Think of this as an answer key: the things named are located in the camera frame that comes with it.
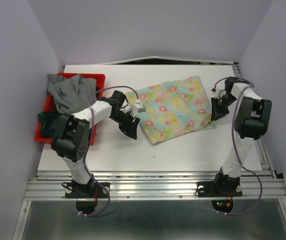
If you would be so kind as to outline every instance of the white tabletop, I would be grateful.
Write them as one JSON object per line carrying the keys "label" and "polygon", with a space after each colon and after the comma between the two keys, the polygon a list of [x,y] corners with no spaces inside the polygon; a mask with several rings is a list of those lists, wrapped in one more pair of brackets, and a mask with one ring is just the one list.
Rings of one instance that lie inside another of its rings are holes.
{"label": "white tabletop", "polygon": [[[65,72],[105,74],[105,87],[127,85],[137,90],[198,75],[208,98],[212,97],[211,89],[217,80],[234,76],[230,65],[67,65]],[[103,95],[109,97],[112,93],[113,90],[107,90]],[[232,148],[234,107],[235,104],[231,105],[231,113],[217,121],[215,129],[189,133],[159,145],[151,145],[141,128],[137,130],[138,139],[132,140],[118,129],[117,123],[104,119],[98,124],[95,144],[90,147],[86,162],[92,171],[218,171]],[[256,147],[248,155],[245,166],[262,170]],[[38,170],[68,168],[50,145],[45,144]]]}

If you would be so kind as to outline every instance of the cloth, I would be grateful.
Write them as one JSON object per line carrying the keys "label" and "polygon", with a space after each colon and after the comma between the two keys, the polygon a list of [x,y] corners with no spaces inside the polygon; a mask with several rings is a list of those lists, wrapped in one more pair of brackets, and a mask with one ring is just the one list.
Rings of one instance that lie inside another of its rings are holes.
{"label": "cloth", "polygon": [[37,116],[39,121],[41,122],[41,132],[43,133],[44,138],[53,138],[55,129],[57,127],[58,119],[61,114],[57,111],[43,111]]}
{"label": "cloth", "polygon": [[[48,75],[47,91],[53,96],[58,112],[78,113],[88,107],[85,99],[96,91],[96,80],[83,78],[81,74],[69,79],[55,74]],[[96,96],[89,99],[89,104],[96,102]]]}
{"label": "cloth", "polygon": [[[137,92],[146,106],[146,112],[138,114],[140,126],[152,144],[215,127],[199,76],[167,81]],[[127,92],[126,96],[130,104],[136,102],[134,92]]]}

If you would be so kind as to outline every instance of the white wall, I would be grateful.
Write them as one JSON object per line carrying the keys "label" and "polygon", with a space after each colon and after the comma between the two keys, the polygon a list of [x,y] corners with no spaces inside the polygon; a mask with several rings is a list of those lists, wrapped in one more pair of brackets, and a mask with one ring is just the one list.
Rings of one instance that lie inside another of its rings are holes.
{"label": "white wall", "polygon": [[286,180],[286,0],[274,0],[243,57],[242,77],[273,102],[267,148],[276,170]]}
{"label": "white wall", "polygon": [[64,64],[239,61],[272,0],[28,0]]}
{"label": "white wall", "polygon": [[40,158],[34,142],[47,73],[61,71],[25,0],[0,0],[0,240],[11,239],[26,181]]}

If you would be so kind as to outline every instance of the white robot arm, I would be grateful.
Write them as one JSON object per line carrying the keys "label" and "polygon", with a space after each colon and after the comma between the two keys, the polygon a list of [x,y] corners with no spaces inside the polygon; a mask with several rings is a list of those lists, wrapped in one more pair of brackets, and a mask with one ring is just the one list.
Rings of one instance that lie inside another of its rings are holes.
{"label": "white robot arm", "polygon": [[197,189],[199,197],[234,197],[242,196],[240,177],[243,164],[255,142],[266,133],[271,114],[272,102],[262,99],[249,88],[246,81],[237,77],[225,80],[225,89],[214,88],[212,102],[212,121],[229,114],[228,106],[237,100],[233,118],[233,147],[226,162],[221,167],[215,180],[199,182],[203,186]]}
{"label": "white robot arm", "polygon": [[73,115],[62,114],[58,120],[51,147],[62,157],[72,175],[71,187],[80,195],[93,191],[94,183],[85,166],[85,156],[90,141],[89,132],[98,122],[110,118],[119,124],[119,129],[128,137],[137,139],[137,126],[140,121],[137,113],[145,112],[146,108],[139,102],[132,104],[131,110],[122,107],[126,96],[114,91],[112,97],[102,97],[90,108]]}

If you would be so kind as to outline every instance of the pastel floral towel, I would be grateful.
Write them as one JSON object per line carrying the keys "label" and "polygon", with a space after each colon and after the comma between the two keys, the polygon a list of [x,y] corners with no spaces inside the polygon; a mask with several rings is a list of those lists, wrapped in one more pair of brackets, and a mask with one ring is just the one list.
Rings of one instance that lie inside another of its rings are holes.
{"label": "pastel floral towel", "polygon": [[[139,124],[152,144],[215,127],[199,76],[167,81],[137,92],[146,106],[146,112],[138,114]],[[126,96],[130,104],[136,102],[134,92],[127,92]]]}

